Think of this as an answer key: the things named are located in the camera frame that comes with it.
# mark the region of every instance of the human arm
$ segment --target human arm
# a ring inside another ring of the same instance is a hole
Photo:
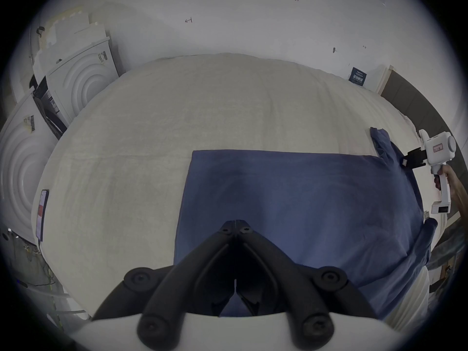
[[[450,165],[442,165],[438,174],[439,176],[447,174],[450,197],[460,212],[461,223],[465,232],[465,242],[468,243],[468,193]],[[440,178],[438,176],[434,179],[434,182],[440,190]]]

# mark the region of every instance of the blue sign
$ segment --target blue sign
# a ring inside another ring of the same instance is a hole
[[[366,75],[366,73],[363,73],[359,69],[353,67],[353,69],[351,70],[351,76],[349,80],[352,83],[355,83],[356,85],[362,86],[364,84],[364,81],[366,80]]]

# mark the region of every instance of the white handheld device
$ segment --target white handheld device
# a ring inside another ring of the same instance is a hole
[[[401,164],[404,167],[414,169],[427,164],[430,165],[430,172],[435,176],[440,170],[440,167],[452,160],[455,157],[457,144],[455,138],[449,132],[441,132],[435,137],[429,137],[425,130],[419,130],[419,136],[423,141],[422,148],[416,148],[408,152],[403,157]],[[450,187],[448,184],[447,175],[440,175],[440,190],[442,192],[442,200],[432,204],[432,214],[447,214],[450,212]]]
[[[434,175],[440,170],[440,167],[455,157],[456,143],[455,138],[449,132],[441,132],[435,137],[429,137],[425,130],[419,130],[419,136],[423,140],[423,149],[426,150],[427,163],[430,165],[430,172]],[[439,176],[440,190],[442,200],[432,204],[432,214],[441,214],[450,212],[450,187],[447,174]]]

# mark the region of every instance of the screw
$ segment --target screw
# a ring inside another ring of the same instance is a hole
[[[332,326],[333,324],[327,316],[316,315],[304,321],[302,332],[306,337],[319,338],[328,336]]]
[[[169,326],[165,320],[158,317],[143,317],[138,325],[138,334],[143,337],[163,340],[167,337]]]
[[[132,282],[134,284],[145,284],[150,280],[150,277],[147,273],[143,272],[137,272],[133,277],[132,277]]]
[[[325,272],[322,274],[322,280],[328,283],[336,283],[340,280],[340,276],[336,272]]]

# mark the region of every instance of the label sticker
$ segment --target label sticker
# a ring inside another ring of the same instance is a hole
[[[366,80],[366,75],[366,73],[361,72],[359,69],[353,67],[353,69],[351,70],[349,81],[356,85],[362,86],[364,84],[364,81]]]
[[[49,190],[42,190],[41,197],[39,198],[38,217],[36,219],[36,237],[42,242],[42,235],[44,229],[44,212],[49,198]]]
[[[437,144],[436,146],[432,147],[432,150],[434,152],[437,152],[437,151],[441,151],[444,149],[444,146],[440,143],[440,144]]]
[[[101,53],[98,53],[97,57],[99,58],[99,61],[101,62],[101,64],[103,64],[104,61],[107,60],[106,51],[103,51],[103,52],[101,52]]]
[[[23,123],[26,126],[27,130],[32,133],[36,129],[36,125],[34,125],[34,115],[26,116],[23,119]]]

